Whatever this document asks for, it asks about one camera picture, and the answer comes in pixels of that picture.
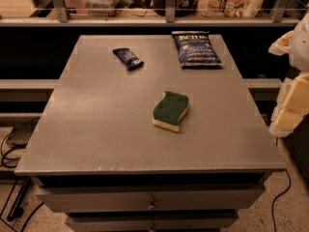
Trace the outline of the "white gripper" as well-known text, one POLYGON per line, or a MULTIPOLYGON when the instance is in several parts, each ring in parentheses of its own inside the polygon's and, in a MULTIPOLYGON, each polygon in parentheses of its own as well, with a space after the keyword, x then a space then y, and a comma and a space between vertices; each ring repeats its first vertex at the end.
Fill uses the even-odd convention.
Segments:
MULTIPOLYGON (((277 56, 289 54, 291 66, 309 71, 309 14, 304 16, 294 31, 287 32, 272 43, 268 52, 277 56)), ((286 137, 308 114, 309 72, 302 72, 294 79, 284 79, 271 115, 269 132, 275 137, 286 137)))

